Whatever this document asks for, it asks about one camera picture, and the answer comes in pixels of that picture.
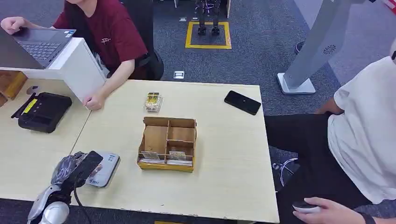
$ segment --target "smartphone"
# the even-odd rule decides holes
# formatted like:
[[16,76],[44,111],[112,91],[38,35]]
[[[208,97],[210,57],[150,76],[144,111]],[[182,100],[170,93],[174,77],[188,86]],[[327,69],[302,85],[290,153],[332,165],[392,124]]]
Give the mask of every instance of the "smartphone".
[[261,106],[261,103],[235,91],[230,91],[224,99],[224,102],[252,115],[256,115]]

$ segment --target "gray stand pole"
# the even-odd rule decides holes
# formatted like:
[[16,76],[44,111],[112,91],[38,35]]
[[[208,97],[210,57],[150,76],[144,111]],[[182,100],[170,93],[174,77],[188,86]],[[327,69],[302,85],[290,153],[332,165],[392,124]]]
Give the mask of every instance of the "gray stand pole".
[[365,0],[323,0],[301,52],[277,78],[284,94],[312,94],[309,77],[341,50],[352,4]]

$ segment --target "stand base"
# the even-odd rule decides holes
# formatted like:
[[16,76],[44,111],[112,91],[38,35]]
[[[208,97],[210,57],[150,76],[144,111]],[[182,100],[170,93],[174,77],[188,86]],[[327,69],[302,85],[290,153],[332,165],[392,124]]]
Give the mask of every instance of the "stand base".
[[315,87],[313,87],[311,80],[308,78],[299,87],[295,89],[289,89],[285,80],[283,79],[284,73],[278,73],[278,82],[282,88],[282,92],[286,95],[292,94],[313,94],[316,92]]

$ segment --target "black pants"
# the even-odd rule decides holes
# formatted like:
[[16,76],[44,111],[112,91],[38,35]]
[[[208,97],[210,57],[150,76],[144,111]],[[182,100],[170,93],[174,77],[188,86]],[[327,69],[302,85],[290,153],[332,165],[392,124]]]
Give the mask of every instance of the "black pants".
[[305,197],[322,197],[354,209],[371,202],[361,194],[330,152],[328,115],[265,116],[270,146],[298,153],[300,168],[277,193],[281,224],[303,223],[292,204]]

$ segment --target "yellow tape square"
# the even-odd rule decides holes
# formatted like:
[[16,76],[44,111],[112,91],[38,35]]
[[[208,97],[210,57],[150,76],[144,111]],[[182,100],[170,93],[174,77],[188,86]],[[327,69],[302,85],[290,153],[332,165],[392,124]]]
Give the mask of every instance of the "yellow tape square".
[[[225,45],[193,45],[191,44],[191,35],[192,35],[192,27],[194,25],[199,25],[199,22],[189,22],[187,28],[187,36],[186,36],[186,48],[200,48],[200,49],[231,49],[231,36],[230,36],[230,27],[228,22],[219,22],[219,25],[224,26],[224,33],[226,37]],[[205,25],[213,25],[213,22],[205,22]]]

